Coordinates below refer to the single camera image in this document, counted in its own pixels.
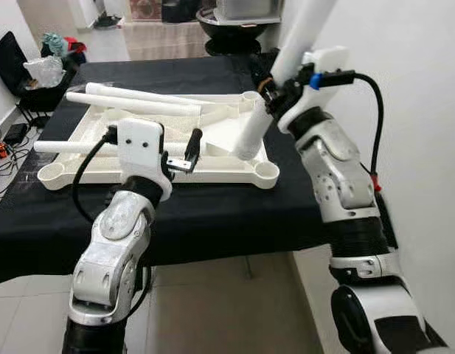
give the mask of white mounting plate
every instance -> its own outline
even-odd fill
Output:
[[[231,155],[235,141],[250,117],[255,104],[263,104],[256,92],[227,95],[179,95],[214,103],[198,117],[163,117],[132,114],[112,108],[90,106],[69,142],[97,142],[108,125],[117,124],[126,117],[149,119],[165,127],[165,143],[184,143],[193,128],[203,131],[201,144],[205,146],[193,173],[176,173],[173,183],[243,183],[262,189],[274,187],[279,168],[268,160],[262,144],[260,152],[251,161],[242,161]],[[182,158],[184,149],[174,150],[173,158]],[[59,190],[73,182],[74,175],[86,157],[82,153],[60,153],[55,160],[38,172],[38,179],[48,190]],[[98,153],[84,172],[80,183],[115,184],[121,173],[119,159],[114,153]]]

